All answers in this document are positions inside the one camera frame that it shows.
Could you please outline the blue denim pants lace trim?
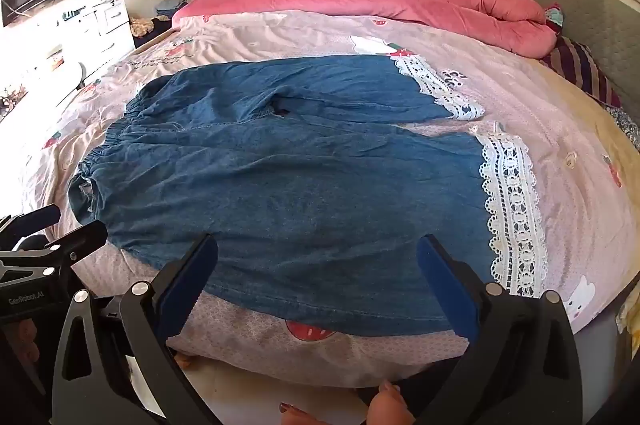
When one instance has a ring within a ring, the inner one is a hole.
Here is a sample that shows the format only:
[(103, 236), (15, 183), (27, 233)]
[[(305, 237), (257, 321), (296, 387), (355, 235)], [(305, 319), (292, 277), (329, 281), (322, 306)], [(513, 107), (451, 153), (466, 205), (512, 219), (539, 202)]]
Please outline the blue denim pants lace trim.
[(521, 138), (420, 56), (228, 62), (144, 86), (79, 164), (78, 221), (160, 268), (200, 234), (206, 289), (245, 309), (359, 336), (447, 321), (416, 248), (431, 234), (506, 292), (544, 288), (547, 250)]

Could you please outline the white dresser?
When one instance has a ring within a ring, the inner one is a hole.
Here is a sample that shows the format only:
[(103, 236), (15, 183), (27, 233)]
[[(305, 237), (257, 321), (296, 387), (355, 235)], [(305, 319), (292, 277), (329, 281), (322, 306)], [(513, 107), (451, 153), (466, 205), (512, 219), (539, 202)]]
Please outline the white dresser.
[(126, 0), (60, 0), (1, 29), (1, 117), (57, 104), (134, 50)]

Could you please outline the pink printed bed sheet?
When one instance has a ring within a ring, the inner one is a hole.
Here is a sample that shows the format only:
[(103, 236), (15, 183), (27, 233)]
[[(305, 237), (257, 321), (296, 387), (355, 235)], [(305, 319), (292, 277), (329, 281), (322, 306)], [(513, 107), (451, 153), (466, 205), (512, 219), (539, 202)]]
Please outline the pink printed bed sheet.
[[(66, 190), (78, 163), (154, 78), (215, 62), (384, 55), (395, 47), (421, 56), (439, 81), (485, 110), (479, 121), (421, 126), (422, 135), (471, 132), (491, 145), (504, 134), (523, 140), (546, 235), (544, 284), (561, 294), (570, 325), (585, 335), (639, 270), (637, 150), (611, 115), (543, 64), (420, 24), (301, 11), (186, 18), (165, 41), (116, 63), (48, 125), (24, 167), (22, 203), (58, 205), (55, 233), (73, 229)], [(312, 330), (212, 295), (198, 301), (175, 345), (287, 382), (349, 388), (416, 373), (465, 346), (450, 332), (358, 337)]]

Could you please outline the striped pillow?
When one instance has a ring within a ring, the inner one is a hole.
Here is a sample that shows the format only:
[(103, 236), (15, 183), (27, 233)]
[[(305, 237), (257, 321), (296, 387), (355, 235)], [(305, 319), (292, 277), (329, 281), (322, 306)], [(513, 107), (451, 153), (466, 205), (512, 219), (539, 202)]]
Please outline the striped pillow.
[(559, 35), (551, 52), (541, 59), (547, 67), (565, 78), (607, 107), (620, 108), (622, 101), (616, 94), (612, 82), (593, 58), (590, 49), (570, 38)]

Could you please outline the pink red duvet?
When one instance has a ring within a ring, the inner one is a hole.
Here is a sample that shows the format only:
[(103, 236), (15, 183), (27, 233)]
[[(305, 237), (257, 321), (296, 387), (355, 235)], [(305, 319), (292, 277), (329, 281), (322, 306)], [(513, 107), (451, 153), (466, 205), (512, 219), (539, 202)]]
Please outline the pink red duvet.
[(176, 28), (189, 17), (285, 10), (420, 23), (533, 59), (548, 55), (556, 40), (536, 0), (191, 0), (171, 22)]

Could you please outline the grey padded headboard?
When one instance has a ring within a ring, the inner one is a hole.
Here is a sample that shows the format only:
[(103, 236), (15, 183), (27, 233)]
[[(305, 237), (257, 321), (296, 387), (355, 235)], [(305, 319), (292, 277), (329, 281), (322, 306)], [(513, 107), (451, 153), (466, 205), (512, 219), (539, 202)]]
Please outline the grey padded headboard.
[(622, 100), (623, 109), (639, 119), (639, 11), (620, 0), (536, 0), (557, 3), (565, 15), (563, 33), (589, 47)]

